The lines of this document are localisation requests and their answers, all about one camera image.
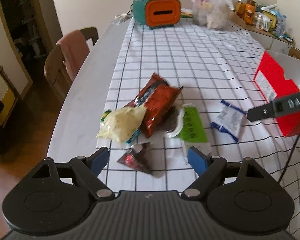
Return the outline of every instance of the blue gripper pad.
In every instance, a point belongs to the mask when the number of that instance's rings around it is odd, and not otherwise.
[[[89,158],[91,158],[90,171],[98,176],[109,162],[109,150],[106,147],[102,147]]]
[[[211,160],[196,147],[190,147],[188,150],[188,163],[198,176],[201,176],[211,165]]]

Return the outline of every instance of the blue and white packet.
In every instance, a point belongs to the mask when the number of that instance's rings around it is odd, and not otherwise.
[[[220,103],[223,105],[222,111],[211,123],[211,127],[230,134],[232,139],[238,142],[241,123],[247,113],[224,100],[221,100]]]

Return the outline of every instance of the green package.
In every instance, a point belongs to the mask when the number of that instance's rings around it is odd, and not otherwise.
[[[192,104],[182,106],[185,110],[183,116],[183,128],[179,134],[182,139],[183,155],[188,164],[188,150],[191,146],[196,147],[203,154],[211,154],[211,146],[202,125],[198,110]]]

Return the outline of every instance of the wooden floor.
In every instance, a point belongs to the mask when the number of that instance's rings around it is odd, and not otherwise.
[[[7,193],[46,156],[61,109],[44,77],[19,101],[5,127],[7,149],[0,156],[0,238],[9,229],[1,204]]]

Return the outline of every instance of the folded cloth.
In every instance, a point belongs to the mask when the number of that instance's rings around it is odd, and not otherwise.
[[[90,50],[83,34],[79,30],[72,31],[58,40],[70,79],[73,81],[79,72]]]

